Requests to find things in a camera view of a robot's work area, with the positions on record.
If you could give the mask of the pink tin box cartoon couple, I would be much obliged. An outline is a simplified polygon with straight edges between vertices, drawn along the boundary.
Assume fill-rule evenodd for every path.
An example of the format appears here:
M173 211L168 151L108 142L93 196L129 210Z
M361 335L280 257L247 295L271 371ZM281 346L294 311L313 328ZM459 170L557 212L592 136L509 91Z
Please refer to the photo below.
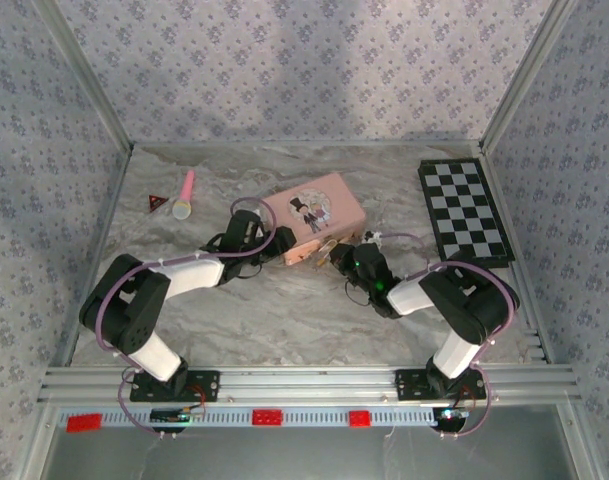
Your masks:
M366 213L339 173L331 173L265 197L277 226L291 228L295 246L283 253L288 266L317 253L328 240L338 243L360 236Z

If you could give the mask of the pink toy microphone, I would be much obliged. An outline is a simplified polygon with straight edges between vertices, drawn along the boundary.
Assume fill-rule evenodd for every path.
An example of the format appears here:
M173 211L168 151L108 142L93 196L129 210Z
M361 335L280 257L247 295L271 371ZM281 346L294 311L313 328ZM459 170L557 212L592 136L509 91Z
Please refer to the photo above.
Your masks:
M191 199L193 193L194 179L195 172L193 170L189 170L185 175L180 193L172 207L172 215L177 220L186 220L191 215Z

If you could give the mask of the black and grey chessboard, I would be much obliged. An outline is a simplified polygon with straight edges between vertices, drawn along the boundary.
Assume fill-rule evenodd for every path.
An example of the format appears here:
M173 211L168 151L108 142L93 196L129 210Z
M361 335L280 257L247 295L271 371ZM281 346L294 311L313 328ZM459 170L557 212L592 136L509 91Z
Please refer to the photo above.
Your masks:
M442 260L459 252L484 268L515 260L479 159L422 160L418 176Z

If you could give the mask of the left circuit board green light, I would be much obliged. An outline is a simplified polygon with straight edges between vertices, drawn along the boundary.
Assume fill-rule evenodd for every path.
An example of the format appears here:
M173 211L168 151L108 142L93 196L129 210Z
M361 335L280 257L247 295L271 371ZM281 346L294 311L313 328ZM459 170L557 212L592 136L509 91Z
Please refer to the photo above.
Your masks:
M154 408L149 414L149 421L152 423L176 423L188 424L205 415L203 408L183 407L183 408Z

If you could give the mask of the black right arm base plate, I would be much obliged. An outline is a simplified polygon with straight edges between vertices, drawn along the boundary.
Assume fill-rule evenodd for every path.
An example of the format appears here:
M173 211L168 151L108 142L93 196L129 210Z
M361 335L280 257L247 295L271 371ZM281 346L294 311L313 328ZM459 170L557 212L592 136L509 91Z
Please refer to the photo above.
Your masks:
M484 400L487 389L479 371L467 369L450 379L439 370L398 369L394 374L397 397L410 400Z

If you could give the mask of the aluminium mounting rail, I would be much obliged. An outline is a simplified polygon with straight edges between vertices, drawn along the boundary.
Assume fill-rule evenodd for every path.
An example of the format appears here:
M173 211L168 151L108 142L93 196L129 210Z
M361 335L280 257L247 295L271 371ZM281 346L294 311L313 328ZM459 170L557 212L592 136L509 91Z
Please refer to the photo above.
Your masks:
M216 405L348 406L399 402L395 369L388 366L220 367ZM568 365L486 365L488 397L496 406L579 401ZM38 401L58 406L109 406L117 403L120 367L51 368Z

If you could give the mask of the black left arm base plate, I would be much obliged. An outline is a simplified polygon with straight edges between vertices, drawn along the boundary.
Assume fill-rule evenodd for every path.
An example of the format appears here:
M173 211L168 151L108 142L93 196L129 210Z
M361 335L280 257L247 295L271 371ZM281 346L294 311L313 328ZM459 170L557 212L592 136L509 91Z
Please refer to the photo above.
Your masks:
M161 382L148 373L136 373L132 380L129 400L135 403L200 403L216 402L220 372L217 370L187 370L168 382Z

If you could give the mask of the aluminium frame bar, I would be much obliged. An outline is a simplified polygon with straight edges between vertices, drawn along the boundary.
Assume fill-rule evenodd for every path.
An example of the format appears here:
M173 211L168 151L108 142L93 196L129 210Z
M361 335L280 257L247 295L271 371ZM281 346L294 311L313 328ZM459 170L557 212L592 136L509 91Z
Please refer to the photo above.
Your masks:
M50 367L66 367L70 365L79 337L79 310L93 289L94 279L101 263L102 252L133 149L134 144L130 143L127 146L126 152L118 156L117 165L112 171L107 193L101 204L93 236L91 237L87 254L84 257L86 263L81 268L82 283L74 291L73 299L67 308L61 333L55 344L55 352L49 363Z

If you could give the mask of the aluminium frame post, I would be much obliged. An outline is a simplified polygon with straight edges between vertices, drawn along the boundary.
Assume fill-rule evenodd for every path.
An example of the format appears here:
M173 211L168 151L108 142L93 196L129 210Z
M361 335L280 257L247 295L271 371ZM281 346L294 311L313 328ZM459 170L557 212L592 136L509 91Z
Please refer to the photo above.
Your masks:
M578 1L551 0L498 108L480 139L479 148L482 154L490 154L499 143Z
M81 45L69 26L56 0L31 0L47 26L55 44L72 69L78 84L84 90L105 129L117 148L130 154L131 141L123 127L117 111L105 93L99 77L83 52Z

